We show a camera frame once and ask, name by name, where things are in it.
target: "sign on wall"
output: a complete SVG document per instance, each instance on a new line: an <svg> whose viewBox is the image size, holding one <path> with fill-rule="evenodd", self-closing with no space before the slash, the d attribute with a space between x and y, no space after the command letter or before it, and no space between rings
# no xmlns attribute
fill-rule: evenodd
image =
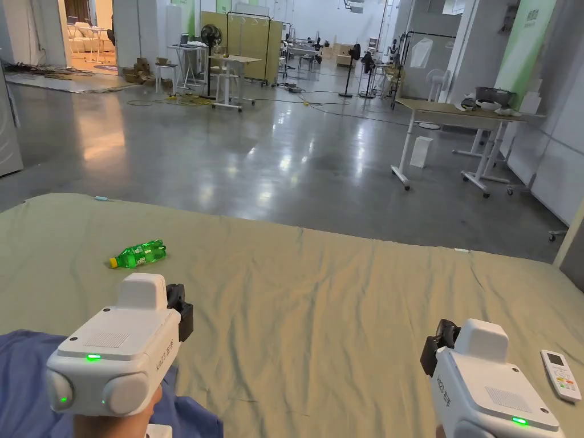
<svg viewBox="0 0 584 438"><path fill-rule="evenodd" d="M231 0L217 0L217 12L231 12Z"/></svg>
<svg viewBox="0 0 584 438"><path fill-rule="evenodd" d="M509 36L495 88L517 94L513 105L521 106L539 56L556 0L522 0Z"/></svg>

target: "white chair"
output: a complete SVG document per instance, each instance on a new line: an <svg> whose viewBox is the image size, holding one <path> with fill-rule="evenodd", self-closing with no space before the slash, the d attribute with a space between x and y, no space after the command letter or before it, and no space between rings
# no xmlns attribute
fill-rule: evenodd
<svg viewBox="0 0 584 438"><path fill-rule="evenodd" d="M170 68L172 70L172 95L176 96L176 81L178 81L178 78L176 77L176 66L177 64L156 64L156 93L158 93L158 89L161 87L160 84L162 82L162 70L165 68Z"/></svg>

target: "desk with wheels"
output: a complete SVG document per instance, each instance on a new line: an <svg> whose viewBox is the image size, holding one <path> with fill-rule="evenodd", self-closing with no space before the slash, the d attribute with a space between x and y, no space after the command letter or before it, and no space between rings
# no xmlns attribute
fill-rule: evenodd
<svg viewBox="0 0 584 438"><path fill-rule="evenodd" d="M409 179L405 175L405 167L412 156L413 142L410 142L414 121L435 123L438 125L446 124L451 126L460 126L464 128L473 128L483 131L490 131L491 135L485 149L481 155L476 172L461 171L464 181L470 181L483 192L483 197L488 198L491 193L481 180L490 180L508 184L509 181L503 178L497 178L489 175L489 170L493 168L495 159L499 153L503 135L510 121L527 122L528 116L513 117L500 116L496 113L487 112L480 108L474 111L461 111L451 103L428 102L426 100L397 99L398 103L412 110L412 117L409 121L408 134L405 138L404 150L402 153L399 166L392 166L392 172L397 175L404 184L406 190L411 187Z"/></svg>
<svg viewBox="0 0 584 438"><path fill-rule="evenodd" d="M217 96L215 103L213 103L212 108L215 109L216 106L223 106L226 108L237 108L239 112L243 111L243 102L245 100L255 105L255 100L253 99L246 99L244 97L244 83L245 83L245 74L244 69L245 66L251 64L252 62L261 61L258 58L249 58L247 56L237 56L237 55L230 55L228 58L224 58L223 55L212 55L210 57L212 60L217 60L221 62L221 71L222 73L217 76ZM231 74L231 70L236 72L235 75ZM230 97L230 80L234 78L237 80L237 88L238 93L237 96L233 98ZM221 90L221 80L224 80L224 101L219 102L219 95ZM233 105L231 103L232 99L237 100L237 105Z"/></svg>

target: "human hand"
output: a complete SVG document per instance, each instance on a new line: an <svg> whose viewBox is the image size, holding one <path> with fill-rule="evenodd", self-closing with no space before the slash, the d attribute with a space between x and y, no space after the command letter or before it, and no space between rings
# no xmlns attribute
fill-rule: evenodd
<svg viewBox="0 0 584 438"><path fill-rule="evenodd" d="M162 398L158 387L150 404L136 415L129 417L86 417L75 415L73 430L76 438L144 438L154 406Z"/></svg>

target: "remote display screen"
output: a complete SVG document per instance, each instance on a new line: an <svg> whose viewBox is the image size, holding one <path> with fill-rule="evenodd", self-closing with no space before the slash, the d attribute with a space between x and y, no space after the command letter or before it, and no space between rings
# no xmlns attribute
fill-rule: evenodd
<svg viewBox="0 0 584 438"><path fill-rule="evenodd" d="M550 362L555 364L555 365L560 365L560 366L564 366L564 362L562 362L562 358L555 355L555 354L551 354L548 353L548 357L550 358Z"/></svg>

